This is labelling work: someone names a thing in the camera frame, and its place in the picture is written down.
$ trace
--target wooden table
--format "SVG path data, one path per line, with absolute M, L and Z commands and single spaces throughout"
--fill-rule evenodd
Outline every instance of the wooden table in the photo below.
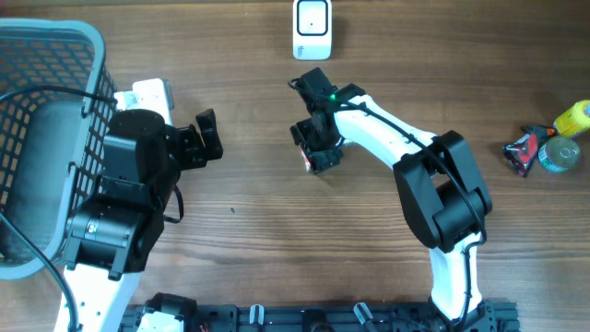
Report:
M 588 160 L 565 174 L 536 164 L 522 179 L 501 148 L 522 135 L 520 125 L 549 125 L 589 98 L 590 6 L 338 2 L 325 62 L 293 59 L 290 7 L 5 9 L 96 26 L 120 89 L 172 82 L 176 125 L 216 110 L 225 155 L 183 173 L 186 218 L 166 225 L 133 302 L 157 291 L 202 304 L 427 299 L 428 251 L 406 225 L 393 174 L 353 147 L 313 176 L 292 144 L 289 127 L 308 114 L 287 81 L 320 66 L 418 128 L 465 136 L 494 202 L 490 240 L 478 250 L 482 293 L 517 302 L 524 331 L 588 330 Z M 578 139 L 585 156 L 589 137 Z M 48 273 L 2 282 L 0 294 L 0 331 L 52 330 L 60 292 Z

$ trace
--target plastic basket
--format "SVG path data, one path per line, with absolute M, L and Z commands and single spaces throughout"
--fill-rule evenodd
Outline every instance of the plastic basket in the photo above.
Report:
M 87 23 L 0 19 L 0 95 L 55 85 L 112 97 L 104 60 L 104 41 Z M 113 104 L 52 91 L 0 104 L 0 208 L 54 261 L 70 212 L 102 168 L 102 140 L 115 112 Z M 43 267 L 2 222 L 0 254 L 0 279 Z

